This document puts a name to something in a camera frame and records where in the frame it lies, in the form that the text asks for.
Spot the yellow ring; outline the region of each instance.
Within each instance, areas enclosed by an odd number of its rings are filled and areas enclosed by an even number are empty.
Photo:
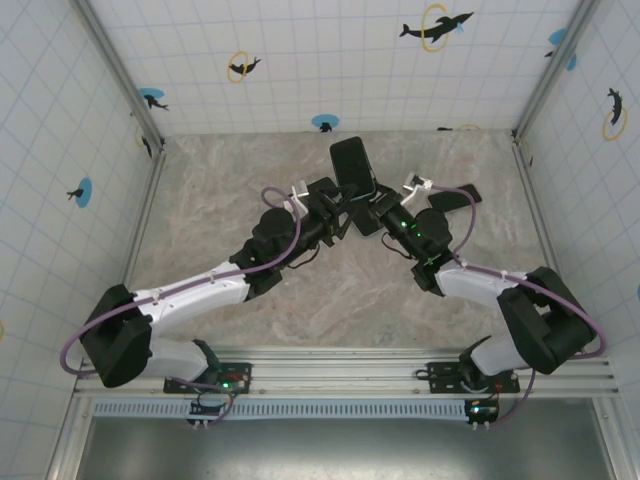
[[[138,146],[138,148],[142,148],[143,144],[142,142],[138,142],[138,138],[142,138],[142,132],[140,132],[140,137],[138,137],[138,132],[140,131],[140,125],[136,125],[136,132],[134,133],[134,137],[133,139],[136,141],[136,145]]]
[[[430,5],[429,8],[427,8],[424,11],[424,15],[422,16],[422,29],[420,30],[420,38],[422,39],[422,48],[424,48],[424,50],[429,53],[439,52],[440,50],[442,50],[444,47],[447,46],[447,42],[449,41],[449,34],[447,33],[444,37],[444,43],[442,44],[442,46],[438,48],[429,48],[427,44],[424,43],[424,27],[425,27],[424,21],[427,19],[427,15],[429,15],[429,12],[434,8],[439,8],[444,13],[447,13],[447,9],[444,8],[442,5],[440,5],[439,3],[434,3],[433,5]]]
[[[618,138],[620,138],[620,135],[622,135],[622,132],[624,132],[624,129],[627,128],[627,121],[629,120],[629,114],[627,113],[627,109],[624,107],[622,107],[622,111],[624,112],[624,122],[622,123],[622,128],[620,129],[620,131],[614,137],[607,136],[607,123],[609,122],[609,119],[613,116],[613,111],[607,113],[607,116],[604,117],[604,123],[602,124],[602,138],[604,138],[607,142],[613,142],[614,140],[617,140]]]
[[[242,70],[242,76],[239,79],[234,80],[233,78],[231,78],[231,64],[240,55],[244,55],[244,69]],[[240,83],[247,75],[247,67],[249,67],[249,55],[247,55],[247,52],[245,52],[244,50],[240,50],[239,52],[235,53],[233,57],[231,57],[231,60],[229,60],[229,65],[227,66],[227,78],[231,83]]]

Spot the phone screen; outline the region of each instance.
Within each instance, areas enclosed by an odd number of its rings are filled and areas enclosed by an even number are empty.
[[[371,197],[376,193],[375,176],[360,137],[334,143],[329,152],[338,186],[356,186],[353,200]]]

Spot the blue circle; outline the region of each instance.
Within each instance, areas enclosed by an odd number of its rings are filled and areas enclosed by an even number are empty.
[[[311,124],[320,128],[323,123],[328,123],[331,128],[336,128],[340,123],[340,119],[330,113],[321,113],[311,119]]]
[[[82,180],[80,180],[78,189],[82,190],[82,195],[76,197],[76,203],[80,208],[85,208],[87,205],[89,205],[89,200],[91,200],[91,192],[93,191],[91,179],[89,177],[84,177]]]
[[[143,97],[145,95],[151,95],[153,98],[155,98],[156,100],[158,98],[162,98],[164,97],[164,92],[162,90],[158,90],[157,88],[141,88],[138,90],[140,92],[140,95],[142,95]]]

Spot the gray floor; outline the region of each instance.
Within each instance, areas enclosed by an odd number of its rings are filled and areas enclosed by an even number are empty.
[[[161,286],[228,259],[250,236],[266,185],[333,176],[329,146],[351,134],[247,134],[174,137],[158,186],[133,288]],[[506,132],[362,133],[381,183],[400,189],[411,171],[445,186],[474,183],[484,201],[463,256],[528,271],[543,264]],[[426,206],[422,199],[414,213]],[[462,238],[470,212],[449,215]],[[493,311],[442,299],[415,285],[412,262],[380,237],[352,229],[310,265],[287,270],[261,298],[187,322],[174,338],[213,345],[463,347],[505,331]]]
[[[81,480],[606,480],[592,408],[530,401],[502,427],[451,421],[99,418]]]

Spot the beige marble surface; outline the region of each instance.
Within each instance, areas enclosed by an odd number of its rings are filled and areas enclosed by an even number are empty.
[[[329,146],[346,133],[173,137],[153,203],[133,288],[174,282],[214,267],[240,249],[266,208],[266,185],[331,176]],[[506,132],[361,133],[378,180],[400,189],[408,172],[444,186],[474,183],[484,201],[469,261],[509,270],[543,264]],[[414,213],[426,206],[416,202]],[[454,244],[470,211],[448,215]],[[214,345],[463,347],[506,331],[492,310],[422,292],[413,263],[352,228],[333,248],[267,295],[209,312],[175,329]]]

